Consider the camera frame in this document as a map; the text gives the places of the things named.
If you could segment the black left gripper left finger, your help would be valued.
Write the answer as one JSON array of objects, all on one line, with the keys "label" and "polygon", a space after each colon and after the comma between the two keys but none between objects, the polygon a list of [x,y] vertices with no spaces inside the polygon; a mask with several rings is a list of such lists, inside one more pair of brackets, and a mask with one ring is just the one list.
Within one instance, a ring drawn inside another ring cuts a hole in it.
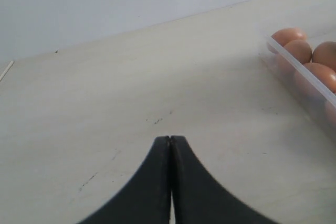
[{"label": "black left gripper left finger", "polygon": [[169,223],[170,138],[157,137],[131,179],[81,223]]}]

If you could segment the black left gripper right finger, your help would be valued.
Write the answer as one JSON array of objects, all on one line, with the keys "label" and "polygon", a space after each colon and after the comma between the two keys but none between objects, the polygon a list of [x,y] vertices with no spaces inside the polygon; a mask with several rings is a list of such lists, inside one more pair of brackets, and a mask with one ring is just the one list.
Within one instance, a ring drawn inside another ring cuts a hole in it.
[{"label": "black left gripper right finger", "polygon": [[273,223],[227,191],[183,136],[170,137],[170,180],[176,223]]}]

